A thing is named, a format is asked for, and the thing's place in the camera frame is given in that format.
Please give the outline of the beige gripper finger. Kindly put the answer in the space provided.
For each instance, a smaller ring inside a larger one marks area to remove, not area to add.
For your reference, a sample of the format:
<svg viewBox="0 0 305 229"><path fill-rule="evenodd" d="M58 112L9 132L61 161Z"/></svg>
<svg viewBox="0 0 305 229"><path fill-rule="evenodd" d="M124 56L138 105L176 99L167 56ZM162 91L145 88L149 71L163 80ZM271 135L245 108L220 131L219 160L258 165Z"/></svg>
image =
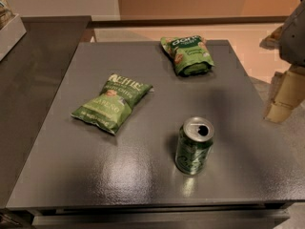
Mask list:
<svg viewBox="0 0 305 229"><path fill-rule="evenodd" d="M305 68L292 65L272 78L264 118L273 123L285 121L305 100Z"/></svg>
<svg viewBox="0 0 305 229"><path fill-rule="evenodd" d="M270 35L265 37L260 46L265 49L277 49L279 46L279 39L281 37L283 27L280 26L276 30L274 30Z"/></svg>

